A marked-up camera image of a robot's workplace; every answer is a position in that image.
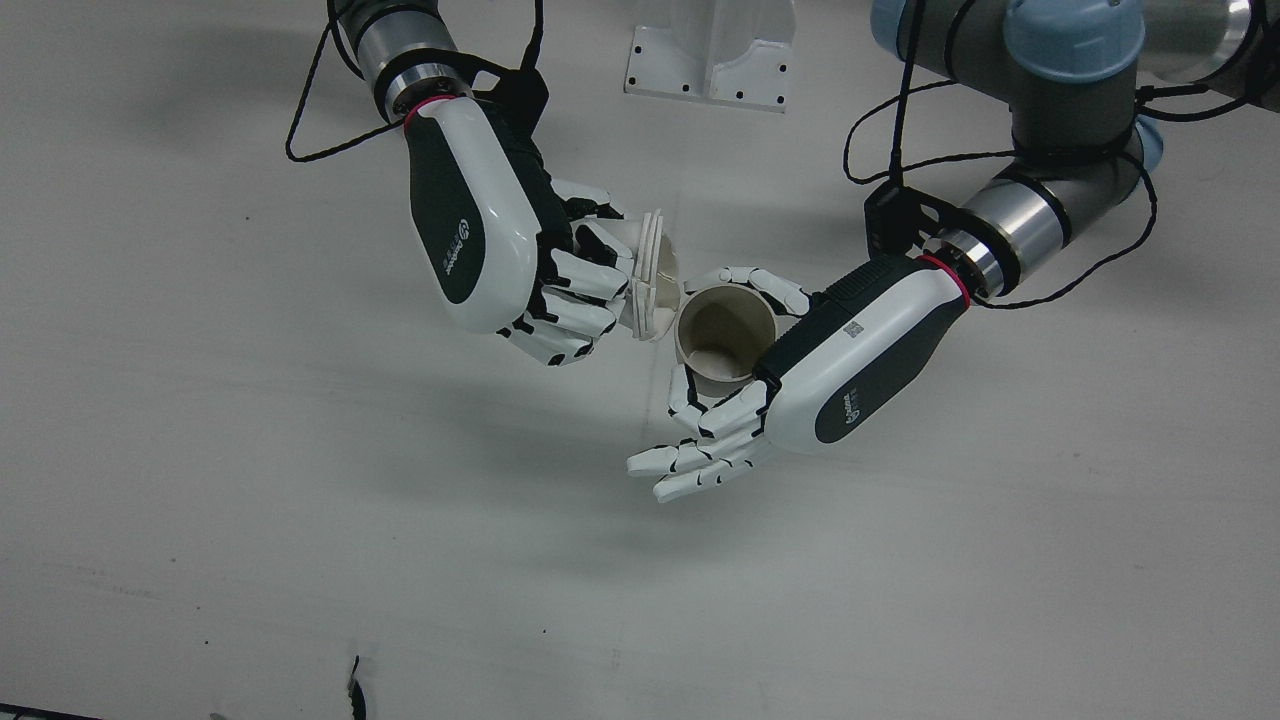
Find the robotic hand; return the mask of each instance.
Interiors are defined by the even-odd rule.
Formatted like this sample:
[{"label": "robotic hand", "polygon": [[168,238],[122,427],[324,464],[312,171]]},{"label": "robotic hand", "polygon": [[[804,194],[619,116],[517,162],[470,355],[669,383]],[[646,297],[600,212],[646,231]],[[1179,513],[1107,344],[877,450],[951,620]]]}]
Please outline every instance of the robotic hand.
[{"label": "robotic hand", "polygon": [[[384,118],[403,118],[413,224],[445,307],[544,365],[591,352],[620,320],[635,258],[595,220],[604,191],[553,181],[532,131],[547,102],[534,40],[520,69],[457,51],[436,0],[352,0],[339,14]],[[474,91],[476,73],[499,77]]]},{"label": "robotic hand", "polygon": [[749,284],[800,320],[759,360],[754,382],[710,407],[692,373],[676,366],[668,411],[698,437],[627,460],[630,475],[658,478],[659,502],[718,487],[778,448],[817,452],[840,441],[919,374],[969,306],[968,288],[932,255],[877,258],[812,299],[748,268],[687,290],[712,282]]},{"label": "robotic hand", "polygon": [[413,222],[454,320],[545,365],[586,356],[618,322],[635,260],[594,219],[604,191],[552,181],[499,105],[434,97],[404,123]]}]

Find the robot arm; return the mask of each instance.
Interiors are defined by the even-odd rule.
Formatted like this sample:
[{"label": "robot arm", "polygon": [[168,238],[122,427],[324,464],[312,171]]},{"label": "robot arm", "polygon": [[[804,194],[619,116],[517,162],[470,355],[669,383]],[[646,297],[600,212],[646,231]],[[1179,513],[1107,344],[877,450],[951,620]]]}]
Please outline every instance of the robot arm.
[{"label": "robot arm", "polygon": [[[1196,18],[1179,22],[1169,3],[1148,5],[1166,32]],[[1220,5],[1224,27],[1234,27],[1226,10],[1240,4],[1198,5]],[[900,184],[873,193],[867,202],[873,259],[814,296],[809,313],[756,364],[753,384],[695,413],[696,439],[628,460],[631,475],[659,478],[659,501],[716,487],[776,448],[814,452],[846,437],[920,373],[970,299],[1012,291],[1158,163],[1158,133],[1134,120],[1147,37],[1140,3],[877,0],[877,38],[902,56],[899,49],[913,42],[913,17],[922,19],[914,38],[920,64],[1010,104],[1015,161],[961,208],[938,211],[933,199]],[[1231,63],[1257,67],[1251,47],[1275,53],[1275,36],[1270,49],[1230,33],[1219,40],[1202,44],[1203,58],[1183,53],[1165,61],[1226,73]],[[1268,97],[1256,83],[1251,92],[1249,101]],[[910,259],[914,247],[923,252]],[[690,398],[696,391],[678,368],[672,383],[671,413],[687,418],[694,402],[685,391]]]},{"label": "robot arm", "polygon": [[[379,111],[404,119],[413,224],[449,315],[547,365],[588,355],[635,263],[590,222],[622,218],[608,193],[557,183],[562,196],[544,169],[540,76],[460,54],[436,0],[355,0],[340,20]],[[502,73],[488,94],[471,90],[481,70]]]}]

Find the paper cup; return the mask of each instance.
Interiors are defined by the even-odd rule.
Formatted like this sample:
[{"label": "paper cup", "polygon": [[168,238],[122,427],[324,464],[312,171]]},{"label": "paper cup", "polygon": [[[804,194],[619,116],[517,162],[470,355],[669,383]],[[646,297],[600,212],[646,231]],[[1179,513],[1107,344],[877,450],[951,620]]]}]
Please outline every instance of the paper cup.
[{"label": "paper cup", "polygon": [[778,340],[778,319],[764,297],[740,284],[695,292],[676,315],[676,356],[703,395],[726,396],[751,382],[751,370]]}]

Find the silver cylinder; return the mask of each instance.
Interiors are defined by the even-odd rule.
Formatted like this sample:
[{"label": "silver cylinder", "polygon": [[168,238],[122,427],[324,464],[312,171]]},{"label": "silver cylinder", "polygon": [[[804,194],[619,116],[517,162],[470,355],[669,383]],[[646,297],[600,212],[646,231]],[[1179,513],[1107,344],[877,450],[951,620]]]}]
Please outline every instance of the silver cylinder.
[{"label": "silver cylinder", "polygon": [[1170,82],[1199,82],[1222,69],[1248,36],[1249,0],[1146,0],[1139,64]]},{"label": "silver cylinder", "polygon": [[[470,88],[461,77],[449,68],[436,63],[424,63],[406,68],[394,78],[384,78],[384,73],[398,58],[415,50],[457,51],[449,29],[438,18],[419,12],[389,13],[378,18],[360,35],[356,46],[356,61],[365,74],[369,88],[388,118],[403,115],[411,110],[402,97],[422,82],[443,82],[456,92]],[[385,87],[381,97],[380,88]]]}]

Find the white floor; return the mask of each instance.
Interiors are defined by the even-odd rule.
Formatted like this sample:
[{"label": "white floor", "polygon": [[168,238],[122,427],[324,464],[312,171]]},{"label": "white floor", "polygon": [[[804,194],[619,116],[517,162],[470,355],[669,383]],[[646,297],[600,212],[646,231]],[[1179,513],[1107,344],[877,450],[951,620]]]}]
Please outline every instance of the white floor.
[{"label": "white floor", "polygon": [[[518,59],[527,3],[442,5]],[[663,208],[689,274],[865,259],[869,1],[797,3],[786,115],[625,96],[634,4],[548,5],[553,172]],[[321,8],[0,3],[0,702],[343,717],[360,653],[388,720],[1275,717],[1280,118],[1166,128],[1140,255],[970,313],[833,454],[657,506],[622,462],[681,437],[669,340],[545,370],[465,336],[398,137],[284,160]],[[300,143],[375,122],[332,58]],[[945,90],[908,154],[1007,131]]]}]

